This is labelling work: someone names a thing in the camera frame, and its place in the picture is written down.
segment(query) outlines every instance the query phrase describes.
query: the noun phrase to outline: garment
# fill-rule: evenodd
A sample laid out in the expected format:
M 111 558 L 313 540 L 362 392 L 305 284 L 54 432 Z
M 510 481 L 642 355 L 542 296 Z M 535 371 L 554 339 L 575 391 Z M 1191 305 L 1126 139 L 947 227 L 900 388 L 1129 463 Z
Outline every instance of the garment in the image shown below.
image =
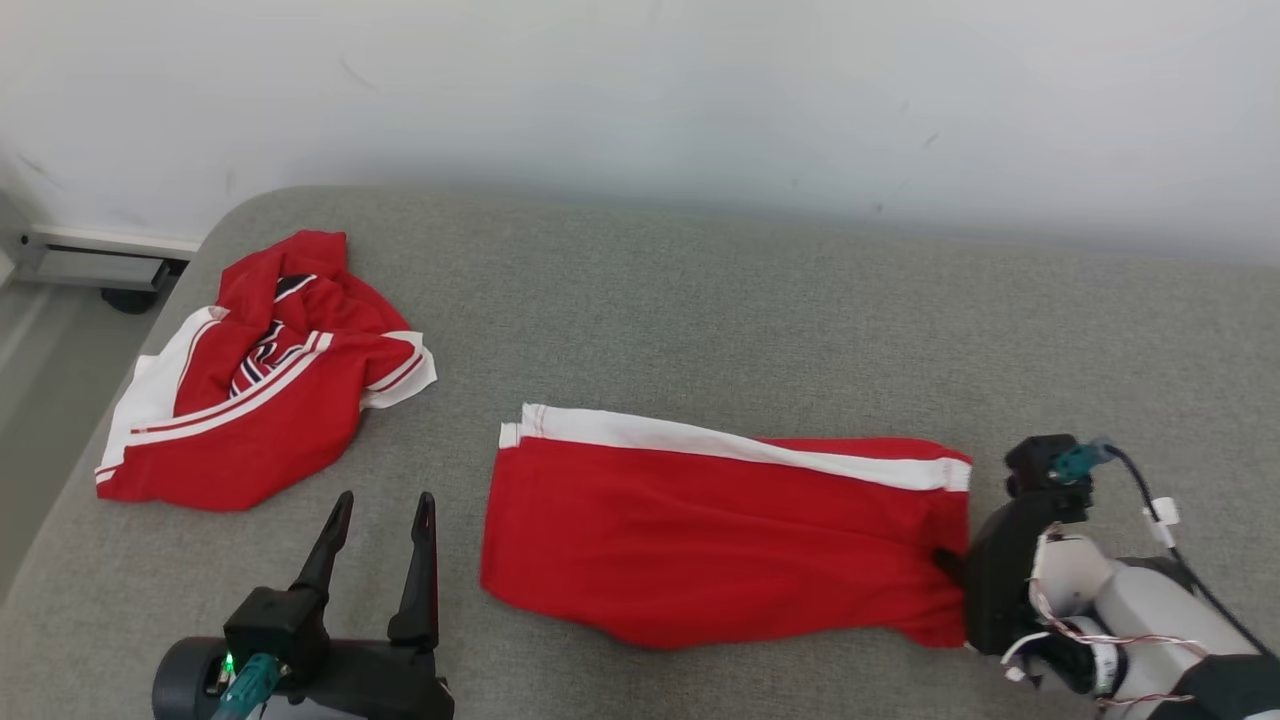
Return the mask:
M 966 550 L 969 471 L 919 439 L 526 405 L 499 434 L 480 582 L 653 648 L 864 625 L 955 647 L 963 593 L 933 557 Z
M 421 333 L 303 231 L 223 272 L 111 416 L 99 497 L 244 510 L 337 460 L 364 407 L 436 379 Z

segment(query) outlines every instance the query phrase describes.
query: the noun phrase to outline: gray cushion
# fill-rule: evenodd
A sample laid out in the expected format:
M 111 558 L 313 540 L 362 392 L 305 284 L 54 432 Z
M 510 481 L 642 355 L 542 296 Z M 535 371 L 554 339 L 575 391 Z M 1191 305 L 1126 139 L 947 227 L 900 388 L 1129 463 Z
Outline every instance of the gray cushion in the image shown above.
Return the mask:
M 993 660 L 881 629 L 646 652 L 481 592 L 498 423 L 525 401 L 748 436 L 905 434 L 975 459 L 972 519 L 1005 501 L 1028 434 L 1108 433 L 1183 509 L 1181 546 L 1280 643 L 1280 274 L 927 242 L 801 224 L 411 191 L 296 188 L 210 234 L 145 351 L 212 302 L 219 270 L 300 228 L 346 231 L 352 269 L 426 336 L 440 380 L 365 415 L 328 470 L 238 515 L 93 496 L 105 423 L 0 615 L 0 717 L 147 717 L 161 655 L 287 585 L 343 489 L 326 614 L 383 637 L 417 493 L 439 502 L 439 664 L 460 717 L 1079 717 Z M 1087 532 L 1155 553 L 1138 495 L 1098 474 Z

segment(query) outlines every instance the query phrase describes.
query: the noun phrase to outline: red jersey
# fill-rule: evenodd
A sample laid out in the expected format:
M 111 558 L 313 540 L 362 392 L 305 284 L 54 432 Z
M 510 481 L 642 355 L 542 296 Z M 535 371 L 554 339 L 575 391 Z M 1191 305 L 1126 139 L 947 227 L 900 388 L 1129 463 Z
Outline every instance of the red jersey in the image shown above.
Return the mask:
M 347 236 L 300 232 L 227 268 L 218 304 L 138 357 L 97 495 L 252 507 L 337 460 L 364 407 L 435 378 L 421 333 L 347 272 Z

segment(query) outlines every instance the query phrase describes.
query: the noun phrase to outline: red shorts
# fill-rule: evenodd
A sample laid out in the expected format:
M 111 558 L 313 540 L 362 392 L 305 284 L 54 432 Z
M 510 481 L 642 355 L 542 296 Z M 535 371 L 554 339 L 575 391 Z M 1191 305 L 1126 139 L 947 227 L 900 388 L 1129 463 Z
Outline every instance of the red shorts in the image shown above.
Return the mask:
M 502 428 L 480 582 L 653 648 L 870 625 L 955 647 L 963 592 L 933 555 L 965 552 L 969 470 L 920 439 L 526 405 Z

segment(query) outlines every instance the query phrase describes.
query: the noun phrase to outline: teal connector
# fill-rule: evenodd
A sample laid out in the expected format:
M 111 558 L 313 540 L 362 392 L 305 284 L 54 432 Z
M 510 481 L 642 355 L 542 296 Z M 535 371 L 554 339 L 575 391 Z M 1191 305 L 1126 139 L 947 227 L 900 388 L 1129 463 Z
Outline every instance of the teal connector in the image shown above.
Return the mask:
M 1111 445 L 1111 438 L 1106 436 L 1096 437 L 1084 445 L 1078 445 L 1059 455 L 1053 460 L 1053 471 L 1057 473 L 1057 477 L 1053 479 L 1064 486 L 1069 486 L 1088 475 L 1089 470 L 1098 465 L 1115 460 L 1115 455 L 1107 452 L 1108 445 Z
M 232 687 L 218 701 L 218 712 L 212 720 L 244 720 L 255 707 L 271 697 L 278 684 L 280 664 L 274 657 L 262 652 L 250 657 Z

